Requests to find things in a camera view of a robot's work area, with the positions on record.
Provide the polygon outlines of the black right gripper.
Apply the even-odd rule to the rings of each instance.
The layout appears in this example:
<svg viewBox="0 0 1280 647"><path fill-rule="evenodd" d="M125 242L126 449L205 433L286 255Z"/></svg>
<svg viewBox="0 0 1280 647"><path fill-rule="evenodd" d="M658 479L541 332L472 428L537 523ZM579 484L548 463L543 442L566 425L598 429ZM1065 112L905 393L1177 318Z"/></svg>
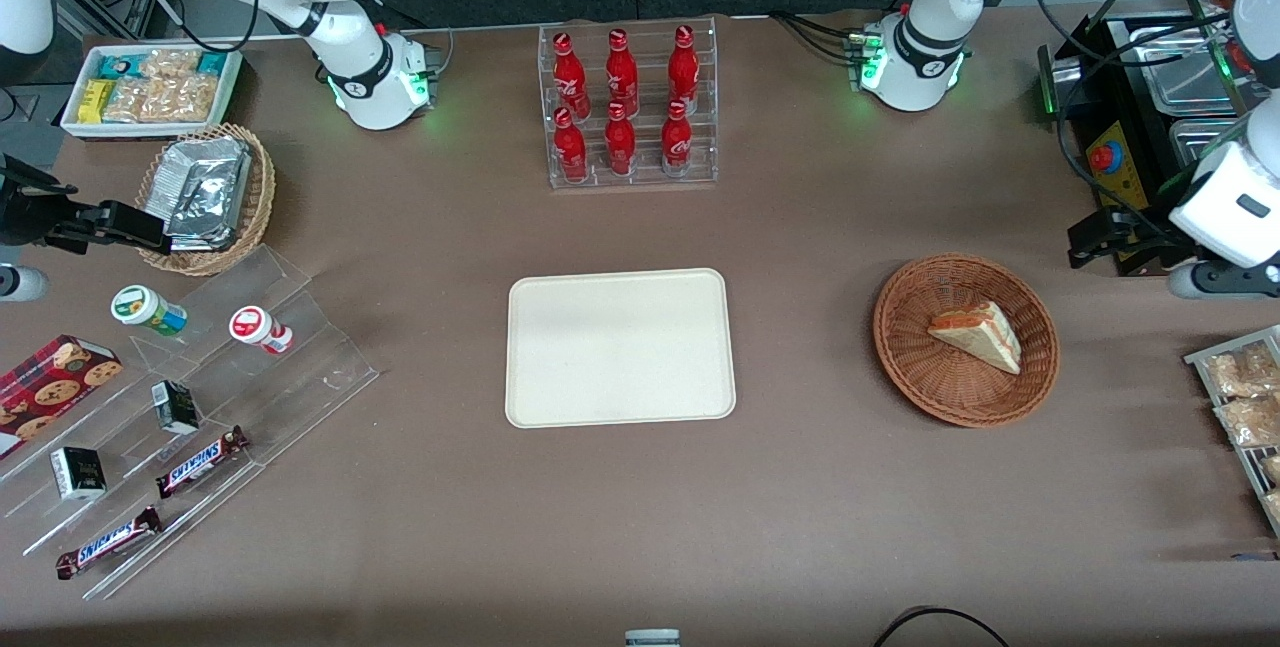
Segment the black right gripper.
<svg viewBox="0 0 1280 647"><path fill-rule="evenodd" d="M78 209L69 199L79 191L74 184L63 184L17 158L3 155L1 173L3 246L37 243L86 255L91 243L119 243L157 255L172 252L165 222L155 215L115 200ZM74 225L61 225L64 220Z"/></svg>

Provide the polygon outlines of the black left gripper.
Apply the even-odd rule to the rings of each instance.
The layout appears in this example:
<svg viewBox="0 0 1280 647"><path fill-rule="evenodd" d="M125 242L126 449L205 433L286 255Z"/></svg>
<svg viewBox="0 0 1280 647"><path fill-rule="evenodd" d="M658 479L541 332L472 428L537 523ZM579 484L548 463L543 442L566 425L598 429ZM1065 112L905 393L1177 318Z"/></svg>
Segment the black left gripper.
<svg viewBox="0 0 1280 647"><path fill-rule="evenodd" d="M1171 224L1148 224L1121 208L1101 208L1068 229L1068 264L1080 270L1096 259L1111 258L1119 270L1171 270L1193 258L1193 245Z"/></svg>

